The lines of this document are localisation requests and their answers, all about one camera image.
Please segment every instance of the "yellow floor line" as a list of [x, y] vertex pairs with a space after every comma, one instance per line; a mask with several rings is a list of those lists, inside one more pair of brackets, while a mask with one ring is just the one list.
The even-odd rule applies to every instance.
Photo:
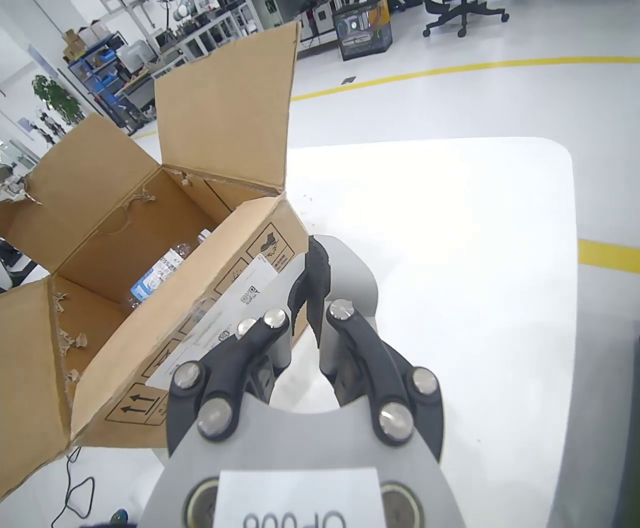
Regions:
[[[300, 101], [305, 99], [314, 99], [323, 95], [331, 95], [333, 93], [347, 92], [349, 90], [359, 90], [368, 86], [377, 86], [379, 84], [396, 83], [398, 81], [406, 81], [409, 79], [417, 79], [419, 77], [429, 77], [444, 74], [453, 74], [461, 72], [472, 72], [476, 70], [488, 70], [491, 68], [517, 68], [523, 66], [551, 66], [562, 64], [640, 64], [640, 56], [609, 56], [609, 57], [556, 57], [543, 59], [520, 59], [510, 61], [485, 62], [479, 64], [467, 64], [462, 66], [451, 66], [448, 68], [434, 68], [432, 70], [424, 70], [422, 72], [413, 72], [409, 74], [396, 75], [391, 77], [382, 77], [381, 79], [373, 79], [363, 83], [347, 84], [328, 90], [320, 90], [318, 92], [306, 93], [304, 95], [296, 95], [291, 98], [292, 101]], [[157, 131], [146, 132], [134, 136], [134, 139], [146, 138], [157, 134]], [[628, 271], [630, 273], [640, 274], [640, 248], [629, 248], [618, 246], [615, 244], [605, 244], [602, 242], [593, 242], [590, 240], [578, 240], [579, 262], [588, 266], [597, 266], [599, 268], [616, 269], [618, 271]]]
[[578, 240], [578, 260], [588, 266], [640, 273], [640, 248]]
[[552, 66], [561, 64], [639, 64], [639, 56], [610, 56], [610, 57], [556, 57], [547, 59], [519, 59], [511, 61], [495, 61], [483, 62], [479, 64], [466, 64], [462, 66], [451, 66], [447, 68], [434, 68], [433, 70], [424, 70], [422, 72], [412, 72], [409, 74], [394, 75], [390, 77], [382, 77], [373, 79], [372, 81], [364, 81], [363, 83], [345, 84], [336, 88], [320, 90], [318, 92], [306, 93], [304, 95], [296, 95], [291, 98], [292, 101], [302, 101], [305, 99], [313, 99], [322, 97], [323, 95], [331, 95], [333, 93], [348, 92], [349, 90], [359, 90], [368, 86], [378, 86], [379, 84], [396, 83], [398, 81], [406, 81], [408, 79], [417, 79], [419, 77], [431, 77], [443, 74], [457, 74], [461, 72], [473, 72], [476, 70], [488, 70], [491, 68], [517, 68], [522, 66]]

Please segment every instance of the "qr code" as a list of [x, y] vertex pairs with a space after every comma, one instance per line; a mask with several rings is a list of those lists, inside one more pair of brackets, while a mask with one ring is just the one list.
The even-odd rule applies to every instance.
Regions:
[[249, 289], [246, 291], [246, 293], [240, 298], [240, 300], [244, 303], [244, 304], [249, 304], [251, 301], [253, 301], [253, 299], [255, 298], [256, 295], [258, 295], [258, 293], [260, 293], [258, 291], [258, 288], [256, 288], [255, 286], [249, 286]]

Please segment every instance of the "plastic water bottle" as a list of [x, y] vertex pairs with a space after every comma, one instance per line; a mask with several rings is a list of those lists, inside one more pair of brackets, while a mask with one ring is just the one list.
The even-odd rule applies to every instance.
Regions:
[[151, 269], [131, 287], [124, 303], [127, 311], [138, 308], [143, 301], [148, 299], [178, 269], [195, 246], [202, 244], [210, 234], [211, 231], [203, 229], [198, 235], [197, 244], [177, 244], [160, 257]]

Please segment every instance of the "silver bolt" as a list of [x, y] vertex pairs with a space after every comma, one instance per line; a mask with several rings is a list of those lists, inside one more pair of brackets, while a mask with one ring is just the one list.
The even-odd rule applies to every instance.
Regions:
[[208, 400], [198, 413], [198, 430], [205, 438], [215, 438], [227, 430], [231, 423], [233, 410], [224, 398]]
[[438, 390], [438, 380], [429, 369], [416, 367], [411, 376], [413, 385], [420, 394], [430, 396]]
[[236, 336], [242, 337], [244, 334], [246, 334], [249, 331], [249, 328], [251, 328], [254, 324], [255, 324], [255, 319], [252, 317], [243, 319], [238, 323], [238, 327], [236, 329]]
[[280, 328], [287, 320], [287, 314], [280, 308], [271, 308], [264, 313], [264, 322], [268, 327], [276, 329]]
[[187, 362], [180, 365], [173, 373], [173, 382], [180, 388], [191, 388], [200, 377], [200, 367], [197, 363]]
[[329, 306], [329, 313], [334, 319], [338, 319], [339, 321], [346, 321], [355, 312], [356, 310], [353, 308], [353, 303], [344, 299], [336, 299], [331, 303], [331, 306]]
[[381, 409], [378, 420], [384, 434], [396, 442], [407, 441], [413, 433], [413, 416], [401, 403], [387, 403]]

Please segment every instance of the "bottle cap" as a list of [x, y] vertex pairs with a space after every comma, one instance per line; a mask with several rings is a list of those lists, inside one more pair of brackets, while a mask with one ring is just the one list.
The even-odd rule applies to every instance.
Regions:
[[202, 244], [204, 242], [204, 239], [207, 238], [210, 234], [211, 231], [209, 231], [208, 229], [203, 229], [198, 235], [198, 241]]

